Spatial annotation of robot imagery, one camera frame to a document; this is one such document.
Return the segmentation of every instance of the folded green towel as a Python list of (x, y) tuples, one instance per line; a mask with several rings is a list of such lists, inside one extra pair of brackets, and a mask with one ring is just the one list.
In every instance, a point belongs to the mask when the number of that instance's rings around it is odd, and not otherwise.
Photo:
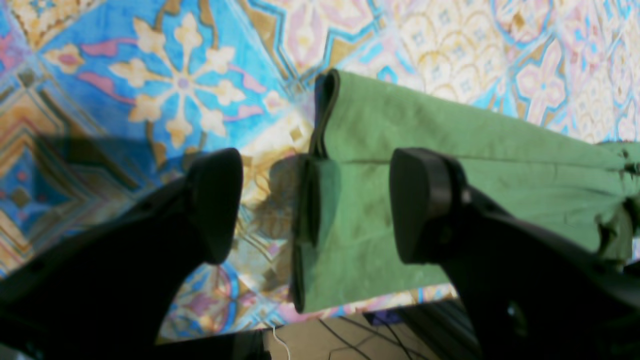
[(388, 164), (398, 147), (454, 156), (469, 183), (514, 216), (603, 257), (630, 257), (623, 203), (637, 197), (640, 183), (625, 166), (640, 157), (638, 144), (590, 145), (337, 70), (320, 95), (294, 239), (299, 312), (447, 282), (439, 266), (404, 265), (397, 255)]

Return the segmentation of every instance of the fabric fold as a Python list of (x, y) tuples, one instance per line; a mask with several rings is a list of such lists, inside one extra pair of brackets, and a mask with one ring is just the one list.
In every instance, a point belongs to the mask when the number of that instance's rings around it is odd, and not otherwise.
[(514, 216), (605, 258), (630, 256), (624, 203), (638, 203), (640, 183), (625, 169), (640, 162), (638, 144), (591, 145), (341, 70), (317, 96), (294, 239), (299, 312), (447, 282), (439, 266), (404, 265), (397, 255), (388, 177), (398, 147), (454, 156), (469, 183)]

